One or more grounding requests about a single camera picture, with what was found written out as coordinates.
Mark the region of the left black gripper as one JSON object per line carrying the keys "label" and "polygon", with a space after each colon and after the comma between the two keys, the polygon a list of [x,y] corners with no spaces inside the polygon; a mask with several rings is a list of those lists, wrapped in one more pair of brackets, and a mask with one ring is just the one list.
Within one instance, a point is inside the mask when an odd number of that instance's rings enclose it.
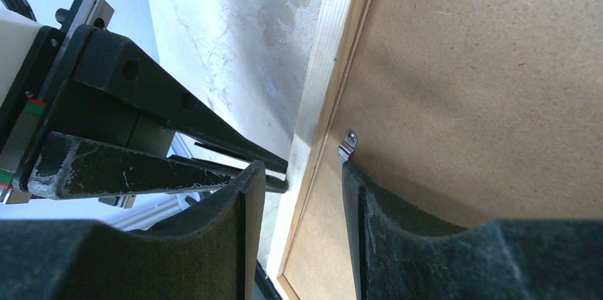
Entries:
{"label": "left black gripper", "polygon": [[[12,11],[36,21],[27,4]],[[56,11],[59,28],[38,32],[1,104],[3,204],[98,198],[119,205],[138,194],[219,189],[241,173],[166,158],[174,131],[286,172],[286,159],[245,138],[136,43],[108,31],[113,13],[105,0],[74,0]]]}

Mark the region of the brown backing board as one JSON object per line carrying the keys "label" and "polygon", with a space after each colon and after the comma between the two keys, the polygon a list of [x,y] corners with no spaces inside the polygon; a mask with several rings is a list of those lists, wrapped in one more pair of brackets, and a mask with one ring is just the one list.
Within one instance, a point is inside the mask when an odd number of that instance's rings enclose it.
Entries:
{"label": "brown backing board", "polygon": [[353,299],[336,150],[463,226],[602,216],[602,0],[371,0],[280,277]]}

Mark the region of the light wooden picture frame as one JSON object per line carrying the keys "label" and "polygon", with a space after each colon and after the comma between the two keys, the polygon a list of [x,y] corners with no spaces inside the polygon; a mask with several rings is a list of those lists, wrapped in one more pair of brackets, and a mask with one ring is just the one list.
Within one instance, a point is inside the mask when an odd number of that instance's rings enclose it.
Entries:
{"label": "light wooden picture frame", "polygon": [[299,298],[285,277],[284,268],[370,3],[371,0],[321,3],[289,155],[286,173],[289,189],[279,200],[267,256],[267,276],[283,299]]}

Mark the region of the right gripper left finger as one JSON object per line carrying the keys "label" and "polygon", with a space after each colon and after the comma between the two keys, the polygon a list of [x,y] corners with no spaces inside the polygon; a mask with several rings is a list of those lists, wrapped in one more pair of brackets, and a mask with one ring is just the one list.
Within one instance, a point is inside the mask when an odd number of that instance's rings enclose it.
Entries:
{"label": "right gripper left finger", "polygon": [[1,298],[250,299],[265,191],[265,166],[255,161],[148,230],[4,220]]}

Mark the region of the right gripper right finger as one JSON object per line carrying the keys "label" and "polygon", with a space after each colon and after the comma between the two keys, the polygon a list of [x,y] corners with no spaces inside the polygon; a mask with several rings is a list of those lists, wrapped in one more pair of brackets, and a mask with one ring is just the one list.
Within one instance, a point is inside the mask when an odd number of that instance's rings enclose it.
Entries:
{"label": "right gripper right finger", "polygon": [[467,229],[342,167],[358,299],[601,299],[602,222],[492,220]]}

